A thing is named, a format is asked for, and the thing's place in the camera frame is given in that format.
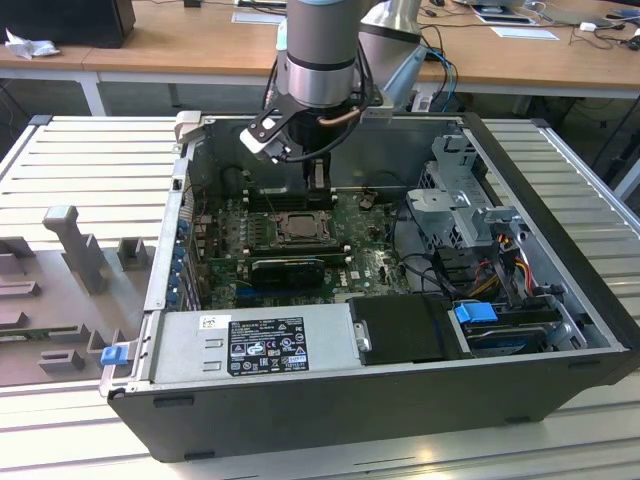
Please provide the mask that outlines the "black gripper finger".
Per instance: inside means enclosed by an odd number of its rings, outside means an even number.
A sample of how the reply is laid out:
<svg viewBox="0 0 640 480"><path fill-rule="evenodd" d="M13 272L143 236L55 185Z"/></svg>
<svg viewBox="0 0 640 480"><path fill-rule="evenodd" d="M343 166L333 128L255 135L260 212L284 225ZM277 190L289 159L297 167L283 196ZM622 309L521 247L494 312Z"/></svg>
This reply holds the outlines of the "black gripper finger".
<svg viewBox="0 0 640 480"><path fill-rule="evenodd" d="M331 156L323 155L305 162L305 182L309 199L329 199Z"/></svg>

